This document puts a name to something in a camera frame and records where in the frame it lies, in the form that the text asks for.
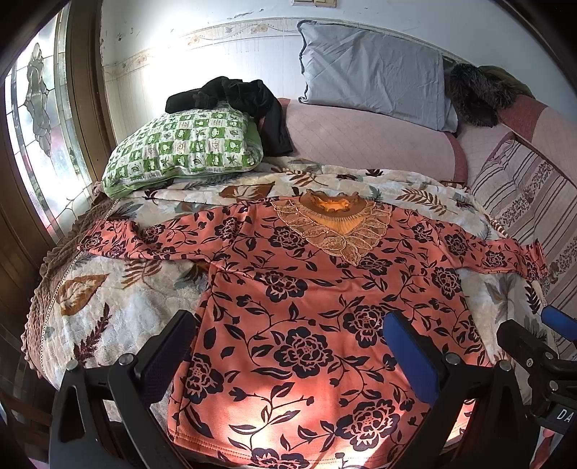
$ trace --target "shirt sleeve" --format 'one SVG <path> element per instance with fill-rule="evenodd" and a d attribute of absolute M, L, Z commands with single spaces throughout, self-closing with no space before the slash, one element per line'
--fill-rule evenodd
<path fill-rule="evenodd" d="M 539 241 L 524 246 L 511 238 L 483 241 L 459 225 L 431 223 L 439 235 L 439 247 L 456 269 L 468 267 L 484 274 L 517 272 L 530 281 L 548 274 Z"/>
<path fill-rule="evenodd" d="M 204 210 L 140 230 L 134 221 L 97 221 L 79 251 L 124 259 L 217 260 L 235 242 L 248 207 Z"/>

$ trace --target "blue gripper pad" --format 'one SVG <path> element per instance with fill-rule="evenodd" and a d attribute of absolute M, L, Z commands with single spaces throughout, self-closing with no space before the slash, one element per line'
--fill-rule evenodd
<path fill-rule="evenodd" d="M 553 306 L 545 306 L 541 311 L 541 321 L 567 340 L 577 340 L 577 321 Z"/>
<path fill-rule="evenodd" d="M 433 351 L 426 350 L 422 343 L 425 337 L 420 336 L 399 312 L 391 312 L 383 318 L 383 337 L 417 399 L 432 406 L 439 397 L 441 376 L 428 352 L 441 357 L 439 350 L 434 346 Z"/>

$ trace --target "decorative tile border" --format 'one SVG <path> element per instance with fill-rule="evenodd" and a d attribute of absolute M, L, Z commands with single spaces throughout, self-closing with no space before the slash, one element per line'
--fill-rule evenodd
<path fill-rule="evenodd" d="M 455 59 L 459 62 L 466 62 L 455 54 L 441 49 L 433 44 L 423 40 L 414 38 L 407 34 L 403 34 L 391 29 L 379 28 L 369 24 L 357 23 L 355 21 L 333 20 L 328 18 L 265 18 L 262 20 L 245 20 L 233 21 L 232 23 L 220 24 L 218 26 L 211 26 L 204 29 L 199 29 L 191 33 L 185 34 L 174 41 L 170 46 L 171 54 L 184 53 L 189 50 L 198 49 L 200 47 L 210 46 L 224 42 L 233 42 L 244 39 L 267 38 L 267 37 L 282 37 L 282 36 L 300 36 L 297 31 L 297 24 L 302 20 L 313 20 L 320 23 L 333 23 L 348 26 L 360 27 L 368 29 L 369 31 L 381 32 L 393 35 L 399 38 L 407 39 L 424 46 L 431 47 L 441 52 L 444 56 Z M 113 65 L 106 65 L 104 70 L 104 80 L 113 81 L 120 77 L 134 72 L 148 64 L 150 64 L 157 57 L 166 55 L 166 48 L 151 47 L 145 49 L 128 59 L 118 62 Z"/>

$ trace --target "blue pad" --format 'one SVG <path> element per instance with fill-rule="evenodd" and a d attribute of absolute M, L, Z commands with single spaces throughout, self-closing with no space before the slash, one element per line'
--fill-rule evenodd
<path fill-rule="evenodd" d="M 541 311 L 541 321 L 567 340 L 577 340 L 577 321 L 553 306 L 545 306 Z"/>
<path fill-rule="evenodd" d="M 392 313 L 383 318 L 383 337 L 417 399 L 432 406 L 439 397 L 439 376 L 415 337 Z"/>

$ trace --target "floral shirt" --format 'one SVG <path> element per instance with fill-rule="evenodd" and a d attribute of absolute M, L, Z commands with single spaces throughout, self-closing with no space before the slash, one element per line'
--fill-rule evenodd
<path fill-rule="evenodd" d="M 455 269 L 535 280 L 546 274 L 541 246 L 482 241 L 374 202 L 362 217 L 342 235 L 298 198 L 273 198 L 142 231 L 102 221 L 88 233 L 79 249 L 93 254 L 209 263 L 198 333 L 168 405 L 175 444 L 279 469 L 392 461 L 428 406 L 383 340 L 390 311 L 439 350 L 490 365 Z"/>

